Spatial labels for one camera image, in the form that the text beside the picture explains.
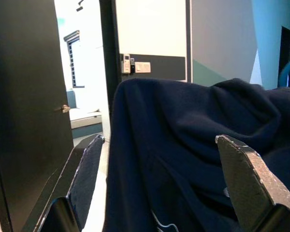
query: white floor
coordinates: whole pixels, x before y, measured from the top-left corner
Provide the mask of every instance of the white floor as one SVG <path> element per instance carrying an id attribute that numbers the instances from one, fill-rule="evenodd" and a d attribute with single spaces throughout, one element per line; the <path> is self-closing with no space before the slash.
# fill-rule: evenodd
<path id="1" fill-rule="evenodd" d="M 82 139 L 74 139 L 76 146 Z M 101 232 L 103 229 L 105 215 L 105 196 L 106 196 L 106 176 L 108 166 L 109 142 L 105 141 L 102 146 L 101 158 L 99 163 L 96 187 L 93 193 L 87 222 L 82 230 L 83 232 Z"/>

